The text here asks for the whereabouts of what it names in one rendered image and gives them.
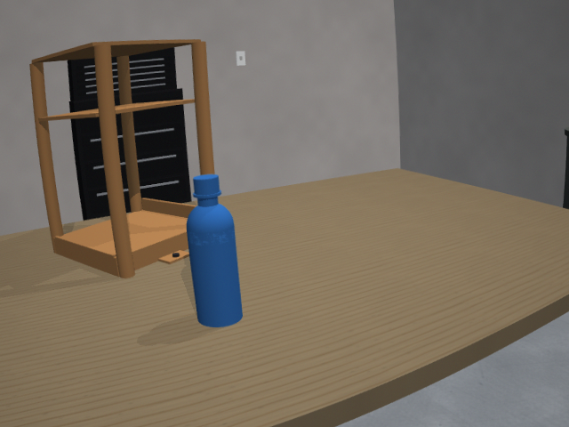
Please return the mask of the blue bottle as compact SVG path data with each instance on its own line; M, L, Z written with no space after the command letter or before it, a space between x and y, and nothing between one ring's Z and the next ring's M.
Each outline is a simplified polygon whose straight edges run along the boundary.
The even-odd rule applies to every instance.
M198 205L186 228L197 319L204 326L231 326L243 317L234 220L218 203L219 175L199 175L193 182Z

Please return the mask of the wooden shelving unit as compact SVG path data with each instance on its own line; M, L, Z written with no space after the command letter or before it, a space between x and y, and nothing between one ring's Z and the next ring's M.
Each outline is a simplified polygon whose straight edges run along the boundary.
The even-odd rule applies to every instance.
M153 105L149 105L153 102L143 102L129 108L135 104L132 103L129 56L188 44L191 44L192 50L195 99L160 101ZM119 99L122 105L116 109L111 56L117 60ZM48 117L43 62L92 58L95 60L99 110ZM36 140L53 251L120 278L131 278L135 276L134 269L138 270L154 262L172 264L189 257L189 252L184 252L188 249L186 224L188 215L196 205L141 198L132 111L195 103L200 175L215 174L206 42L201 42L201 39L93 42L34 59L29 66ZM131 205L129 214L125 210L116 129L116 114L120 113ZM48 121L87 117L100 119L111 221L63 234Z

